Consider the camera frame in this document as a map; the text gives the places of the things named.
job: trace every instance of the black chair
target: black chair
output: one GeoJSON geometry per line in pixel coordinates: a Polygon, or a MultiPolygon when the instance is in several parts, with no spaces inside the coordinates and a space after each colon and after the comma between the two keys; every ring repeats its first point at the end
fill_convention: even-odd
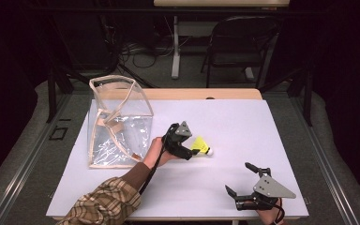
{"type": "Polygon", "coordinates": [[[203,72],[207,64],[206,87],[209,87],[213,67],[260,68],[256,81],[258,88],[269,42],[278,30],[279,22],[272,17],[235,16],[219,22],[212,31],[201,68],[203,72]]]}

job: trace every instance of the human hand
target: human hand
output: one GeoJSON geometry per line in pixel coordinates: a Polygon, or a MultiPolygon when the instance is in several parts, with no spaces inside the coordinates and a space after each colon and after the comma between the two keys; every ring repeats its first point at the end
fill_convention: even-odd
{"type": "MultiPolygon", "coordinates": [[[[282,199],[279,198],[276,205],[282,206],[282,199]]],[[[279,209],[277,209],[276,207],[273,207],[270,210],[256,210],[256,212],[259,214],[262,223],[264,223],[265,225],[273,224],[273,221],[275,221],[278,216],[281,216],[278,214],[279,209]]],[[[284,220],[282,219],[277,224],[285,224],[285,223],[284,220]]]]}
{"type": "MultiPolygon", "coordinates": [[[[157,137],[151,142],[151,146],[148,149],[147,155],[144,158],[143,163],[149,168],[152,169],[159,157],[160,150],[162,149],[162,138],[157,137]]],[[[166,162],[168,162],[171,159],[178,159],[179,157],[176,157],[172,154],[170,154],[168,151],[163,152],[162,157],[160,158],[158,166],[162,166],[166,162]]]]}

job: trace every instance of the plaid sleeve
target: plaid sleeve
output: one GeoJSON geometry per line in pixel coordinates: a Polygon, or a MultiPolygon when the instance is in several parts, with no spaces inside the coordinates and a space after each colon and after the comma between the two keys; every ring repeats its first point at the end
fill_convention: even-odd
{"type": "Polygon", "coordinates": [[[111,178],[83,195],[57,225],[122,224],[141,203],[139,192],[122,178],[111,178]]]}

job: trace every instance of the white tabletop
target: white tabletop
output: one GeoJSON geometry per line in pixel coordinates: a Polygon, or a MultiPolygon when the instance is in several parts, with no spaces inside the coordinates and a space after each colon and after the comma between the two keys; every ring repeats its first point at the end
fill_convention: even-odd
{"type": "MultiPolygon", "coordinates": [[[[225,185],[249,195],[259,175],[245,167],[271,168],[272,176],[296,194],[284,199],[287,218],[307,217],[308,210],[264,100],[151,100],[151,137],[162,136],[173,123],[187,121],[193,136],[202,136],[214,150],[211,157],[178,159],[158,168],[142,195],[133,220],[201,220],[256,218],[251,210],[237,211],[225,185]]],[[[61,218],[83,194],[127,169],[90,169],[87,157],[87,116],[72,149],[47,216],[61,218]]]]}
{"type": "Polygon", "coordinates": [[[287,7],[290,0],[154,0],[156,7],[287,7]]]}

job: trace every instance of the white table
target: white table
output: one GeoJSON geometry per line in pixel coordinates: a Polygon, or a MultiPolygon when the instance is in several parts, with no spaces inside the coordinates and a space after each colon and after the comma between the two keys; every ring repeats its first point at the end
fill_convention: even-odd
{"type": "MultiPolygon", "coordinates": [[[[284,8],[289,5],[289,1],[290,0],[154,0],[154,6],[166,8],[284,8]]],[[[212,33],[215,24],[216,22],[179,22],[177,16],[174,16],[172,79],[179,78],[179,36],[207,37],[212,33]]]]}
{"type": "MultiPolygon", "coordinates": [[[[172,123],[187,121],[193,136],[183,145],[190,147],[197,136],[202,136],[214,154],[189,161],[173,160],[158,168],[142,195],[141,207],[129,220],[257,218],[254,211],[237,211],[224,187],[231,187],[239,195],[252,193],[260,177],[248,170],[245,162],[270,167],[273,177],[296,194],[296,199],[284,199],[286,218],[308,216],[273,117],[257,90],[147,89],[145,93],[155,113],[152,137],[162,136],[172,123]],[[206,97],[232,99],[201,100],[206,97]],[[157,98],[175,100],[152,100],[157,98]]],[[[86,116],[48,217],[62,218],[83,194],[128,171],[88,167],[87,121],[86,116]]]]}

